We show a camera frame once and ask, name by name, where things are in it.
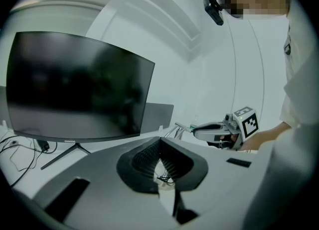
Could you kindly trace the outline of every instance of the desk surface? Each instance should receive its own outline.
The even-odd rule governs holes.
[[[150,132],[142,134],[139,137],[134,138],[128,138],[123,140],[115,140],[115,141],[106,141],[106,142],[96,142],[96,143],[83,143],[82,146],[89,150],[90,152],[95,152],[99,150],[103,150],[106,148],[114,147],[120,144],[124,144],[133,140],[138,140],[142,138],[152,137],[152,136],[164,136],[169,131],[169,128],[164,129],[163,131],[156,131],[156,132]],[[8,130],[0,125],[0,137],[3,137]],[[14,135],[13,131],[10,130],[4,137],[10,137]],[[12,138],[12,140],[16,140],[19,142],[19,144],[30,146],[33,148],[33,142],[32,139],[26,138],[26,137],[15,137]],[[191,133],[185,132],[183,134],[182,140],[191,142],[194,144],[198,144],[201,146],[208,146],[206,142],[196,139]],[[50,150],[52,151],[55,148],[55,142],[49,142]],[[64,158],[60,159],[59,161],[55,162],[53,165],[49,166],[48,168],[41,170],[40,167],[44,164],[51,161],[53,158],[55,158],[57,155],[71,147],[73,144],[67,144],[67,143],[58,143],[57,150],[53,154],[42,154],[36,163],[36,167],[34,169],[28,170],[26,175],[16,184],[14,187],[15,189],[21,191],[25,195],[27,195],[29,198],[33,198],[35,194],[41,189],[41,187],[47,183],[50,179],[67,169],[69,166],[73,165],[75,162],[80,160],[81,158],[85,157],[86,154],[80,150],[74,150]],[[18,147],[16,153],[11,158],[12,162],[15,163],[15,165],[10,161],[10,157],[15,152],[16,148],[8,149],[2,154],[0,154],[0,168],[5,175],[7,181],[9,184],[12,184],[14,181],[16,181],[19,176],[23,173],[23,171],[18,172],[15,165],[18,169],[22,169],[25,167],[28,167],[30,162],[33,159],[34,151],[24,148],[24,147]]]

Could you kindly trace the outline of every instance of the monitor stand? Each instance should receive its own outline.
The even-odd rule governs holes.
[[[83,148],[81,146],[81,144],[76,143],[74,144],[72,147],[68,148],[66,151],[64,151],[63,153],[61,153],[60,155],[58,155],[56,158],[52,159],[50,162],[48,162],[47,164],[43,165],[41,167],[41,170],[44,170],[45,168],[49,167],[51,164],[55,163],[56,161],[58,161],[59,159],[61,159],[62,157],[66,156],[67,154],[69,154],[70,152],[72,152],[75,149],[80,149],[82,150],[84,153],[87,154],[91,154],[91,152],[87,151],[85,148]]]

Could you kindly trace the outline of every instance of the camera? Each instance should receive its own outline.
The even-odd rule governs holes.
[[[215,21],[217,25],[223,25],[223,15],[221,11],[223,8],[219,5],[217,0],[204,0],[204,8],[207,14]]]

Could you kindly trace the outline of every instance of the cable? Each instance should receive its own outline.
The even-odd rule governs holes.
[[[54,153],[56,151],[57,147],[58,147],[58,143],[56,142],[55,143],[55,149],[52,152],[44,152],[44,154],[52,154],[52,153]]]
[[[27,168],[22,168],[22,169],[18,169],[18,167],[17,167],[17,165],[12,161],[12,157],[13,157],[13,155],[17,152],[17,150],[20,148],[20,147],[25,147],[25,148],[27,148],[27,149],[31,149],[31,150],[34,150],[34,153],[37,151],[37,152],[40,152],[40,154],[37,156],[37,158],[36,158],[36,160],[35,160],[35,165],[33,166],[33,167],[31,167],[31,165],[32,164],[30,164],[29,165],[29,167],[27,167]],[[43,152],[43,151],[40,151],[40,150],[37,150],[37,149],[35,149],[35,143],[34,143],[34,139],[33,139],[33,146],[34,146],[34,148],[29,148],[29,147],[26,147],[26,146],[24,146],[24,145],[21,145],[21,144],[17,144],[17,145],[13,145],[13,146],[10,146],[10,147],[8,147],[8,148],[5,148],[5,149],[3,149],[3,150],[7,150],[7,149],[10,149],[10,148],[14,148],[14,147],[17,147],[17,149],[14,151],[14,153],[10,156],[10,161],[11,161],[11,163],[15,166],[15,168],[16,168],[16,170],[18,171],[18,172],[21,172],[21,171],[23,171],[23,170],[26,170],[26,169],[34,169],[35,167],[36,167],[36,163],[37,163],[37,160],[38,160],[38,158],[42,155],[42,154],[52,154],[52,153],[54,153],[55,151],[56,151],[56,149],[57,149],[57,147],[58,147],[58,143],[56,142],[55,143],[55,149],[52,151],[52,152]]]
[[[18,146],[21,146],[21,147],[24,147],[24,148],[27,148],[27,149],[30,149],[30,150],[34,150],[34,151],[37,151],[37,152],[42,152],[41,150],[38,150],[36,148],[29,148],[29,147],[24,146],[22,144],[17,144],[17,145],[12,145],[10,147],[4,148],[3,150],[0,151],[0,154],[3,153],[4,151],[6,151],[7,149],[15,148],[15,147],[18,147]]]
[[[159,180],[163,181],[166,184],[173,184],[174,182],[168,182],[166,179],[162,179],[161,177],[158,177]]]
[[[14,137],[18,137],[18,135],[14,135],[14,136],[8,137],[8,138],[6,138],[6,139],[0,141],[0,144],[3,143],[3,142],[5,142],[6,140],[9,140],[9,139],[11,139],[11,138],[14,138]]]
[[[54,149],[52,152],[43,152],[43,151],[38,150],[38,149],[36,149],[36,148],[29,148],[29,147],[24,146],[24,145],[22,145],[22,144],[17,144],[17,145],[12,145],[12,146],[10,146],[10,147],[4,148],[3,150],[0,151],[0,154],[1,154],[2,152],[6,151],[7,149],[15,148],[15,147],[17,147],[17,146],[21,146],[21,147],[24,147],[24,148],[27,148],[27,149],[30,149],[30,150],[34,150],[34,151],[40,152],[40,153],[42,152],[43,154],[52,154],[52,153],[54,153],[54,152],[56,151],[57,146],[58,146],[58,143],[56,143],[55,149]]]
[[[27,169],[25,170],[25,172],[22,173],[21,176],[20,176],[13,184],[10,185],[11,188],[13,188],[13,187],[24,177],[24,175],[27,173],[27,171],[28,171],[29,168],[31,167],[31,165],[32,165],[32,163],[33,163],[33,161],[34,161],[34,159],[35,159],[35,144],[33,143],[33,145],[34,145],[34,154],[33,154],[33,159],[32,159],[32,161],[31,161],[30,165],[27,167]]]
[[[8,130],[2,137],[1,137],[1,139],[0,140],[2,140],[3,139],[3,137],[5,137],[6,136],[6,134],[7,133],[9,133],[10,132],[10,130]]]
[[[43,154],[43,152],[41,152],[41,153],[36,157],[36,159],[35,159],[35,165],[34,165],[33,167],[31,167],[30,169],[34,169],[34,168],[36,167],[36,162],[38,161],[38,158],[39,158],[40,155],[42,155],[42,154]],[[25,169],[27,169],[27,168],[22,168],[22,169],[18,170],[18,172],[21,172],[21,171],[23,171],[23,170],[25,170]]]
[[[10,140],[7,140],[7,141],[5,142],[5,145],[3,145],[3,147],[2,147],[2,150],[3,150],[9,143],[10,143]]]
[[[157,178],[161,178],[163,180],[169,180],[170,179],[170,176],[163,177],[163,176],[160,176],[159,174],[157,174],[156,172],[155,172],[155,174],[157,175]]]

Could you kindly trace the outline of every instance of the curved monitor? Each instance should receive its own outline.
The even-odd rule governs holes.
[[[14,132],[58,142],[138,136],[154,67],[102,41],[19,32],[6,77]]]

